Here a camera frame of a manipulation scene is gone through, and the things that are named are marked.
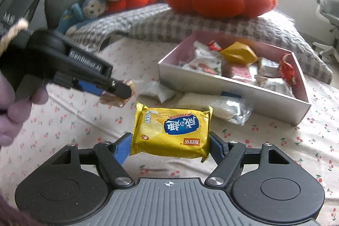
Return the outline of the person left hand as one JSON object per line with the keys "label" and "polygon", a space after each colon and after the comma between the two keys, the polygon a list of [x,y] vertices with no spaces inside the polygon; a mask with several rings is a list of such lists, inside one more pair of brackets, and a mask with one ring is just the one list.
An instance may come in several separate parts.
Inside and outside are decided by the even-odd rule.
{"label": "person left hand", "polygon": [[48,101],[48,92],[45,86],[25,99],[15,101],[15,93],[7,78],[1,73],[1,147],[10,146],[29,119],[33,104],[42,105]]}

